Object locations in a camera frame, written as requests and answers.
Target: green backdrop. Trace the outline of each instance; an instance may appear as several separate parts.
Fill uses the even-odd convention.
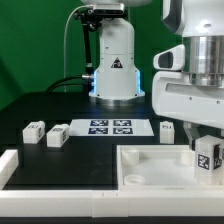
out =
[[[0,0],[0,109],[27,92],[44,91],[63,78],[63,36],[68,16],[79,0]],[[143,89],[151,91],[153,56],[175,46],[180,37],[161,22],[161,0],[130,10],[136,30],[136,66],[143,73]],[[91,34],[95,67],[99,60],[97,34]],[[68,33],[67,76],[84,70],[80,22]]]

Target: white paper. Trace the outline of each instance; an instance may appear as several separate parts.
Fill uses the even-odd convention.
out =
[[[149,120],[72,120],[70,136],[154,136]]]

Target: black table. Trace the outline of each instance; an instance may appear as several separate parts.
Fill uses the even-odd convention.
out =
[[[46,132],[55,124],[70,124],[72,119],[149,119],[153,137],[70,137],[61,149],[47,148],[44,137],[37,145],[22,143],[22,130],[32,121],[44,121]],[[145,102],[129,107],[106,107],[91,104],[82,93],[29,93],[0,112],[0,153],[19,151],[20,165],[4,190],[115,190],[117,186],[116,145],[159,144],[159,123],[174,122],[175,144],[188,144],[180,121],[158,117]],[[219,136],[216,129],[201,127],[201,133]],[[224,219],[215,218],[216,223]],[[213,218],[115,218],[115,219],[16,219],[21,223],[214,223]]]

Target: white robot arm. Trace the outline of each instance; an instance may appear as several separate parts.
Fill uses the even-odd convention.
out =
[[[137,7],[147,5],[152,0],[81,0],[84,4],[111,4],[123,3],[127,7]]]
[[[134,65],[135,31],[129,22],[119,17],[119,13],[122,14],[124,4],[134,7],[148,4],[151,0],[82,2],[93,4],[93,14],[102,16],[99,28],[100,65],[94,74],[94,89],[89,93],[90,100],[109,106],[129,105],[141,101],[145,93],[140,88],[140,72]],[[118,15],[110,18],[108,15],[114,13],[113,9],[117,9]]]
[[[224,129],[223,0],[164,0],[163,20],[183,44],[160,53],[153,82],[157,114]]]

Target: white box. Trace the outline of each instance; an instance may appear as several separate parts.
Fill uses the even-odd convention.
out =
[[[160,122],[160,143],[174,144],[175,130],[172,122]]]
[[[55,125],[47,133],[47,146],[60,148],[69,138],[69,125]]]
[[[18,165],[17,150],[6,150],[0,157],[0,190],[4,188]]]
[[[205,136],[196,140],[195,177],[199,182],[214,185],[223,180],[223,139]]]
[[[45,134],[45,123],[43,121],[31,122],[23,129],[23,143],[37,144]]]

